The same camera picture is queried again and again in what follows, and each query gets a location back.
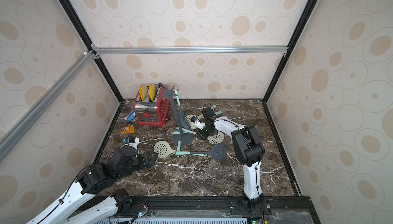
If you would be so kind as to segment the grey skimmer front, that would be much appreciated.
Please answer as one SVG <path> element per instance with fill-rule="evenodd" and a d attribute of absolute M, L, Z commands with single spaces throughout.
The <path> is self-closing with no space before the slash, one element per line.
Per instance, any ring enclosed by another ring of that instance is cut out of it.
<path fill-rule="evenodd" d="M 197 156 L 210 156 L 215 161 L 222 160 L 227 154 L 227 148 L 223 144 L 214 145 L 210 151 L 175 151 L 175 155 L 197 155 Z"/>

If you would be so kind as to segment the grey utensil rack stand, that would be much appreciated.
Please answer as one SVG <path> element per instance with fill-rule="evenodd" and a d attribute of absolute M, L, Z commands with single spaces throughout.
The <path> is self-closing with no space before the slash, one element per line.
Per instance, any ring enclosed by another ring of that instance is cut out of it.
<path fill-rule="evenodd" d="M 168 98 L 173 110 L 173 115 L 175 117 L 175 123 L 177 125 L 176 131 L 182 131 L 183 127 L 180 123 L 180 116 L 179 116 L 179 107 L 175 97 L 175 86 L 171 89 L 168 89 L 164 92 L 163 97 Z M 172 134 L 172 139 L 175 145 L 177 146 L 177 151 L 181 150 L 182 146 L 189 145 L 193 140 L 194 134 Z"/>

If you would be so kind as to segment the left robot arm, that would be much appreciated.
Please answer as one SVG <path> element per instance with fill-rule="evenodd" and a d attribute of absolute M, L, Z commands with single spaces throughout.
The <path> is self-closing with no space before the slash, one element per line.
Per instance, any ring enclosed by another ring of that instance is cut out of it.
<path fill-rule="evenodd" d="M 106 163 L 93 163 L 84 168 L 69 188 L 50 206 L 30 220 L 31 224 L 94 224 L 115 214 L 128 214 L 132 198 L 125 189 L 116 190 L 91 208 L 73 213 L 115 182 L 133 172 L 152 168 L 158 154 L 149 151 L 139 154 L 129 145 L 116 148 Z"/>

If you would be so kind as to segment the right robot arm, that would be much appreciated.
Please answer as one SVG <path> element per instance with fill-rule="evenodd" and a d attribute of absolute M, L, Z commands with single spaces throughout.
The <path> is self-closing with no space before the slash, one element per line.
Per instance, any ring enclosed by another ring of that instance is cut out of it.
<path fill-rule="evenodd" d="M 237 160 L 242 164 L 244 171 L 244 207 L 249 213 L 256 211 L 263 205 L 264 195 L 261 186 L 261 165 L 265 148 L 259 133 L 254 126 L 245 126 L 229 118 L 217 115 L 212 108 L 202 112 L 205 119 L 193 116 L 190 122 L 199 131 L 197 135 L 206 139 L 209 136 L 222 132 L 231 137 Z"/>

